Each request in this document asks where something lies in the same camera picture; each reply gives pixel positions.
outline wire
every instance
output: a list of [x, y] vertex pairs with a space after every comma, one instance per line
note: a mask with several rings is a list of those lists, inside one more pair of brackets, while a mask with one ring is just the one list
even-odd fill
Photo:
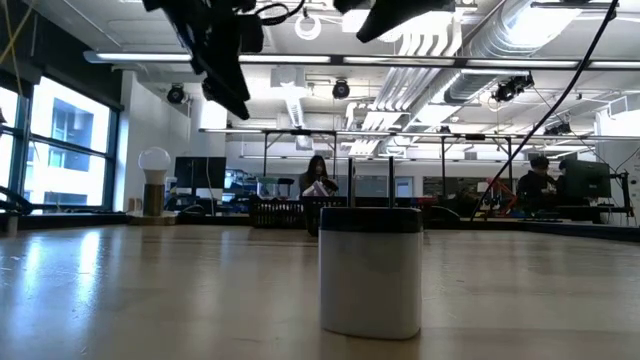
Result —
[[213, 189], [211, 188], [211, 177], [209, 177], [209, 157], [207, 156], [207, 184], [209, 185], [209, 195], [211, 195], [211, 216], [216, 216], [213, 206]]
[[638, 153], [638, 151], [640, 151], [640, 146], [636, 149], [636, 151], [633, 152], [633, 154], [629, 155], [627, 160], [623, 161], [622, 164], [618, 165], [618, 167], [613, 172], [617, 174], [618, 170], [620, 170], [620, 168], [623, 167], [624, 164], [628, 163], [629, 160], [631, 160]]
[[[27, 9], [27, 12], [24, 14], [24, 16], [22, 17], [22, 20], [20, 21], [20, 24], [18, 24], [18, 27], [16, 28], [15, 34], [9, 37], [9, 43], [7, 44], [7, 47], [5, 47], [5, 49], [2, 51], [2, 55], [0, 55], [0, 64], [4, 62], [4, 58], [7, 57], [7, 54], [9, 54], [9, 51], [11, 51], [11, 49], [14, 48], [16, 40], [18, 40], [20, 33], [22, 33], [22, 29], [24, 28], [24, 25], [27, 23], [27, 20], [29, 20], [29, 15], [31, 15], [31, 12], [33, 11], [33, 6], [37, 2], [38, 2], [37, 0], [31, 1], [31, 4], [29, 4], [29, 8]], [[8, 8], [8, 7], [9, 7], [9, 4], [5, 3], [5, 8]]]
[[271, 18], [265, 18], [262, 19], [262, 25], [263, 26], [275, 26], [275, 25], [280, 25], [283, 22], [287, 21], [288, 18], [292, 17], [293, 15], [297, 14], [298, 12], [300, 12], [300, 10], [302, 10], [302, 7], [304, 6], [306, 0], [300, 0], [300, 3], [298, 4], [298, 6], [296, 6], [295, 9], [293, 9], [292, 11], [289, 11], [289, 7], [287, 7], [287, 5], [282, 4], [282, 3], [275, 3], [275, 4], [270, 4], [267, 5], [261, 9], [259, 9], [258, 11], [256, 11], [256, 15], [259, 15], [260, 13], [263, 13], [267, 10], [270, 9], [274, 9], [274, 8], [283, 8], [287, 11], [286, 14], [283, 15], [279, 15], [279, 16], [274, 16]]
[[[552, 109], [551, 105], [549, 104], [549, 102], [547, 102], [547, 100], [542, 97], [542, 94], [540, 94], [538, 92], [538, 89], [535, 88], [535, 86], [533, 87], [533, 90], [536, 92], [536, 94], [538, 94], [538, 96], [540, 96], [540, 99], [542, 99], [542, 101], [544, 101], [544, 104], [547, 105], [549, 107], [549, 109]], [[558, 115], [558, 113], [556, 113], [555, 111], [553, 112], [553, 115], [555, 117], [557, 117], [558, 119], [560, 119], [560, 115]], [[582, 145], [586, 146], [589, 151], [591, 151], [593, 153], [593, 155], [596, 156], [596, 158], [598, 158], [598, 160], [602, 161], [603, 163], [607, 164], [607, 166], [609, 166], [609, 169], [613, 170], [614, 174], [618, 174], [618, 171], [615, 170], [613, 167], [611, 167], [611, 165], [609, 165], [609, 163], [607, 163], [595, 150], [593, 150], [593, 148], [591, 146], [589, 146], [589, 144], [587, 144], [586, 142], [584, 142], [584, 140], [582, 139], [582, 137], [578, 134], [576, 134], [575, 131], [571, 130], [571, 133], [578, 138], [578, 140], [582, 143]]]
[[567, 96], [569, 96], [569, 93], [571, 93], [571, 89], [573, 89], [573, 87], [578, 82], [578, 79], [580, 79], [580, 75], [582, 75], [582, 72], [589, 65], [589, 60], [591, 59], [591, 55], [593, 54], [593, 52], [596, 49], [596, 46], [600, 42], [600, 38], [602, 37], [602, 34], [604, 34], [604, 31], [607, 29], [607, 25], [609, 24], [609, 21], [613, 18], [613, 14], [616, 11], [616, 6], [618, 6], [618, 2], [619, 2], [619, 0], [612, 0], [611, 1], [611, 5], [609, 5], [609, 10], [607, 10], [607, 14], [604, 17], [604, 20], [602, 21], [602, 24], [600, 25], [600, 28], [598, 29], [598, 32], [596, 33], [595, 37], [593, 38], [593, 41], [591, 42], [591, 45], [589, 46], [589, 49], [587, 49], [587, 53], [585, 54], [584, 58], [580, 62], [580, 65], [578, 66], [578, 69], [576, 70], [576, 73], [573, 75], [573, 78], [571, 79], [571, 81], [567, 85], [567, 88], [564, 90], [564, 92], [562, 93], [560, 98], [558, 98], [558, 101], [551, 107], [551, 109], [549, 109], [549, 112], [547, 112], [542, 117], [542, 119], [540, 119], [540, 121], [533, 127], [533, 129], [531, 129], [531, 132], [529, 132], [529, 134], [527, 134], [527, 136], [523, 139], [522, 143], [520, 143], [520, 145], [518, 145], [518, 147], [513, 152], [513, 154], [511, 154], [511, 157], [509, 158], [509, 160], [507, 162], [505, 162], [505, 164], [502, 166], [500, 171], [498, 171], [496, 176], [493, 177], [493, 179], [491, 180], [491, 183], [489, 184], [489, 187], [482, 194], [482, 197], [480, 198], [480, 200], [476, 204], [475, 209], [473, 209], [473, 213], [471, 214], [471, 219], [469, 219], [469, 221], [473, 221], [474, 217], [478, 213], [478, 209], [480, 208], [480, 205], [482, 204], [484, 199], [487, 197], [487, 195], [489, 193], [489, 189], [491, 189], [493, 187], [493, 185], [495, 185], [497, 179], [500, 178], [502, 173], [504, 173], [504, 171], [511, 165], [511, 163], [513, 162], [515, 157], [518, 155], [518, 153], [520, 153], [522, 148], [524, 148], [524, 146], [531, 139], [531, 137], [536, 133], [536, 131], [538, 131], [538, 129], [540, 127], [542, 127], [542, 125], [544, 125], [544, 123], [551, 117], [551, 115], [553, 115], [555, 113], [555, 111], [558, 109], [560, 104], [562, 104], [564, 102], [564, 100], [567, 98]]

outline white wall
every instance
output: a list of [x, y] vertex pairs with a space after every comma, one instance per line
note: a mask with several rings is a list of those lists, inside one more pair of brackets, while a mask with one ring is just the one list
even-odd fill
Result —
[[191, 120], [141, 85], [131, 71], [123, 75], [122, 104], [115, 210], [126, 210], [129, 198], [142, 197], [145, 180], [138, 167], [142, 151], [153, 146], [167, 150], [172, 160], [167, 176], [173, 175], [175, 157], [190, 152]]
[[[328, 148], [326, 144], [316, 144], [316, 150]], [[227, 143], [227, 168], [242, 169], [248, 173], [262, 175], [263, 161], [261, 159], [240, 159], [240, 155], [260, 156], [263, 154], [264, 145], [257, 142], [233, 141]], [[269, 148], [269, 156], [292, 156], [290, 144], [276, 143]], [[295, 156], [312, 156], [312, 151], [296, 152]], [[268, 174], [301, 174], [306, 171], [308, 160], [292, 159], [267, 159]], [[454, 163], [447, 162], [447, 177], [493, 177], [496, 175], [502, 163]], [[358, 161], [356, 162], [356, 173], [358, 175], [386, 176], [388, 174], [388, 164], [385, 161]], [[333, 161], [327, 161], [327, 170], [332, 174]], [[525, 163], [515, 164], [513, 167], [514, 179], [518, 179], [529, 171], [529, 165]], [[338, 161], [338, 175], [347, 174], [347, 161]], [[441, 176], [442, 167], [439, 161], [434, 162], [413, 162], [398, 163], [395, 168], [396, 176], [412, 176], [414, 196], [422, 196], [422, 178], [424, 176]]]
[[[632, 111], [623, 114], [617, 114], [613, 118], [609, 117], [606, 110], [598, 113], [597, 116], [597, 135], [612, 136], [638, 136], [640, 135], [640, 111]], [[640, 141], [607, 141], [599, 143], [596, 151], [609, 165], [616, 169], [618, 173], [624, 171], [629, 172], [629, 193], [631, 196], [631, 204], [636, 209], [636, 220], [632, 219], [631, 224], [640, 220], [640, 157], [638, 153], [632, 156], [640, 148]], [[617, 182], [611, 182], [611, 193], [615, 202], [623, 206], [622, 188]], [[626, 225], [626, 215], [606, 215], [609, 223], [614, 225]]]

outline equipment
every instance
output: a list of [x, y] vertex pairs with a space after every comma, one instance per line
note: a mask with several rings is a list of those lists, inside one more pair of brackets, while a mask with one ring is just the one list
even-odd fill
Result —
[[507, 102], [522, 94], [525, 89], [535, 85], [533, 76], [514, 76], [509, 81], [498, 84], [498, 90], [491, 94], [496, 102]]
[[347, 80], [340, 79], [336, 81], [336, 85], [333, 87], [333, 98], [336, 100], [342, 100], [349, 97], [351, 93], [351, 89], [349, 89], [349, 84], [347, 84]]
[[178, 188], [190, 188], [196, 196], [197, 189], [224, 189], [227, 159], [210, 157], [207, 169], [206, 157], [177, 157], [175, 176]]
[[171, 85], [171, 90], [167, 93], [167, 101], [171, 104], [182, 105], [189, 101], [189, 96], [184, 92], [183, 84]]
[[[196, 75], [207, 77], [202, 90], [207, 100], [215, 101], [246, 120], [249, 118], [245, 101], [250, 99], [238, 56], [240, 53], [259, 53], [264, 43], [262, 26], [283, 23], [302, 9], [304, 0], [292, 11], [281, 3], [265, 6], [253, 14], [256, 0], [143, 0], [151, 12], [162, 9], [173, 25], [183, 46], [191, 54], [191, 67]], [[283, 8], [286, 14], [260, 18], [261, 12]]]
[[611, 176], [605, 163], [565, 160], [566, 196], [573, 198], [610, 198]]
[[[333, 5], [345, 14], [368, 3], [366, 0], [335, 0]], [[378, 0], [356, 37], [367, 43], [402, 25], [412, 18], [432, 10], [455, 11], [454, 0]]]

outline lamp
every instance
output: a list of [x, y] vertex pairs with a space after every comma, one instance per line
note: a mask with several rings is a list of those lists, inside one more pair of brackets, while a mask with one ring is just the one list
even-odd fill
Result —
[[138, 166], [144, 171], [145, 184], [142, 197], [142, 215], [162, 215], [164, 204], [164, 176], [171, 165], [169, 153], [159, 147], [151, 147], [138, 157]]

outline black basket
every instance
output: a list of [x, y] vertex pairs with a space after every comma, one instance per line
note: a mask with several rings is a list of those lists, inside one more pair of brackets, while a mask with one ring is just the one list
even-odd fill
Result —
[[252, 199], [249, 206], [251, 226], [263, 229], [304, 229], [301, 201]]

